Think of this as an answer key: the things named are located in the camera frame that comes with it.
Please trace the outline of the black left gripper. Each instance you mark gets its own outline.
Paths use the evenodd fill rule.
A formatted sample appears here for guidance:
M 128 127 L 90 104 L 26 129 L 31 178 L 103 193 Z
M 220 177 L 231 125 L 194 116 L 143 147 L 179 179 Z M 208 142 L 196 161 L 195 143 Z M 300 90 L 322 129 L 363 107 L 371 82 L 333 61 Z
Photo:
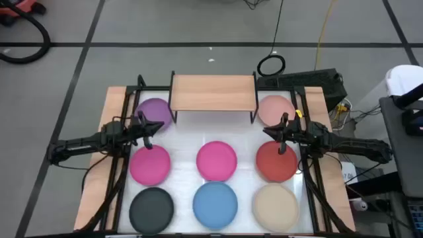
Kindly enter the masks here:
M 150 138 L 159 132 L 164 125 L 165 123 L 163 121 L 149 121 L 145 117 L 144 113 L 139 110 L 137 112 L 137 118 L 135 116 L 133 117 L 132 125 L 130 126 L 131 143 L 134 146 L 138 146 L 137 140 L 142 138 L 144 147 L 147 149 L 153 149 Z

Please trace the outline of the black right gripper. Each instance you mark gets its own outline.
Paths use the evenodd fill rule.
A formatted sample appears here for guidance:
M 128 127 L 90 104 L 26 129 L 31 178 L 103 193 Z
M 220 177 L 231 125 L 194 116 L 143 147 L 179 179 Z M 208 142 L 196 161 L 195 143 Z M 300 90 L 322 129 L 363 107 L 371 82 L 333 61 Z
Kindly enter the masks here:
M 290 120 L 289 114 L 285 112 L 281 117 L 281 123 L 282 125 L 277 124 L 263 129 L 263 132 L 269 135 L 274 141 L 281 141 L 278 150 L 280 155 L 284 154 L 287 150 L 286 141 L 297 143 L 299 140 L 299 116 L 295 113 L 294 119 Z

